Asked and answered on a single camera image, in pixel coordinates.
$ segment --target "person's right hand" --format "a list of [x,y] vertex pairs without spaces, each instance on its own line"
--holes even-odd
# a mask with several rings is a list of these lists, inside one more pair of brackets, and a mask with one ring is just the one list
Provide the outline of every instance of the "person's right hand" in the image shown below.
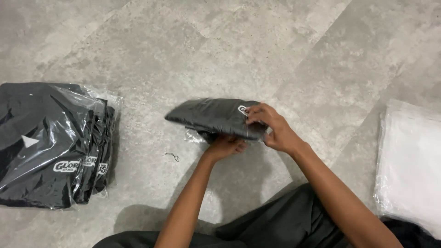
[[289,153],[290,149],[302,142],[289,127],[285,118],[268,104],[254,105],[248,107],[246,111],[248,112],[247,124],[261,121],[272,128],[273,131],[270,134],[265,134],[264,142],[266,146]]

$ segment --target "stack of packaged shirts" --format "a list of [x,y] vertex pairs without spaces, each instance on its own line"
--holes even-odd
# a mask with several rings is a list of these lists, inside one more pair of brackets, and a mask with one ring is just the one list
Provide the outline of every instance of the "stack of packaged shirts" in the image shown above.
[[106,194],[121,104],[76,84],[0,85],[0,204],[68,209]]
[[375,199],[382,215],[441,239],[441,114],[390,100],[379,140]]

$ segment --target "gray marble floor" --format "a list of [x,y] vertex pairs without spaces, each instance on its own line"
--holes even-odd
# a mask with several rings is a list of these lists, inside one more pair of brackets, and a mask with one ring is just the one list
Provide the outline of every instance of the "gray marble floor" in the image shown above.
[[[108,198],[70,212],[1,208],[0,247],[87,248],[158,230],[204,149],[163,119],[192,97],[272,104],[375,211],[385,103],[441,112],[440,15],[440,0],[0,1],[0,83],[84,83],[125,99]],[[305,181],[254,144],[215,167],[197,229]]]

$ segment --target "hand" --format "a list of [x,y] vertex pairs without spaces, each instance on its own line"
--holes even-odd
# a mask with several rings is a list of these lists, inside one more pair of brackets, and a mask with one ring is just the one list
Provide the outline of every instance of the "hand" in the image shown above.
[[242,153],[247,144],[243,139],[236,139],[229,135],[220,135],[208,149],[204,152],[205,157],[208,157],[217,162],[231,154]]
[[254,105],[246,109],[248,112],[247,124],[264,122],[272,128],[270,134],[265,135],[265,145],[275,150],[289,153],[297,144],[303,142],[289,127],[288,122],[277,111],[265,104]]

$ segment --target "black pants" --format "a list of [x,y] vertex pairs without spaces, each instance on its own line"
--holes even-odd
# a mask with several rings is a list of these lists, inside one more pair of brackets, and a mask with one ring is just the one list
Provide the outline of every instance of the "black pants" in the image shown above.
[[[93,248],[153,248],[158,234],[127,231],[109,236]],[[347,244],[311,185],[303,184],[279,199],[218,227],[215,236],[195,233],[190,247],[340,248]]]

